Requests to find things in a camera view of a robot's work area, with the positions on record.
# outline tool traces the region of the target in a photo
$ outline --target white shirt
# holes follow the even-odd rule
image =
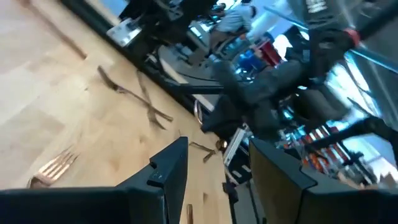
[[[217,24],[215,29],[221,32],[236,32],[243,26],[249,31],[251,30],[251,15],[252,10],[249,5],[238,5],[226,11],[226,15]]]

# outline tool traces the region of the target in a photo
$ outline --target copper fork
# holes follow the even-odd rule
[[[64,174],[71,164],[77,159],[78,154],[70,152],[69,148],[62,151],[29,179],[27,187],[30,189],[42,189],[50,187]]]

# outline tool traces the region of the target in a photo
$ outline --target metal fork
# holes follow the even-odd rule
[[[42,189],[50,187],[64,174],[71,164],[79,156],[70,152],[70,147],[62,151],[46,165],[42,166],[39,171],[29,179],[27,187],[30,189]]]

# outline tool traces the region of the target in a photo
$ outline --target utensil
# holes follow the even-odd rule
[[[154,106],[152,105],[152,101],[150,100],[148,90],[144,84],[144,81],[142,79],[142,73],[140,71],[137,71],[137,78],[139,86],[141,87],[141,91],[144,94],[144,98],[149,104],[147,113],[149,121],[158,126],[160,129],[166,130],[166,128],[156,118]]]
[[[69,148],[62,151],[29,179],[27,187],[30,189],[50,187],[69,169],[77,157],[78,154],[70,152]]]
[[[112,81],[109,77],[108,74],[105,72],[104,68],[101,66],[98,66],[97,71],[99,73],[99,75],[101,76],[101,78],[103,79],[103,81],[105,82],[105,84],[112,90],[118,92],[118,93],[128,93],[130,95],[132,95],[133,97],[135,97],[137,100],[139,100],[141,103],[143,103],[147,108],[149,108],[151,106],[151,110],[161,116],[162,118],[166,119],[168,122],[172,122],[174,119],[173,117],[161,112],[160,110],[154,108],[147,100],[141,98],[139,95],[133,93],[132,91],[119,86],[118,84],[116,84],[114,81]]]
[[[203,158],[203,163],[206,163],[213,155],[216,154],[215,150],[209,149],[209,148],[202,146],[196,142],[191,142],[189,145],[208,152],[208,154]]]

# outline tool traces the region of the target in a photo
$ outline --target light wood surface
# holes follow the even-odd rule
[[[154,106],[174,117],[151,125],[147,109],[134,98],[108,89],[101,65],[124,87],[141,94],[136,68],[56,1],[33,3],[87,53],[81,59],[17,1],[0,1],[0,188],[25,187],[28,179],[60,151],[80,153],[54,187],[117,185],[173,142],[179,131],[214,148],[195,118],[145,77]],[[231,223],[221,154],[189,149],[185,205],[194,223]],[[181,223],[187,222],[186,206]]]

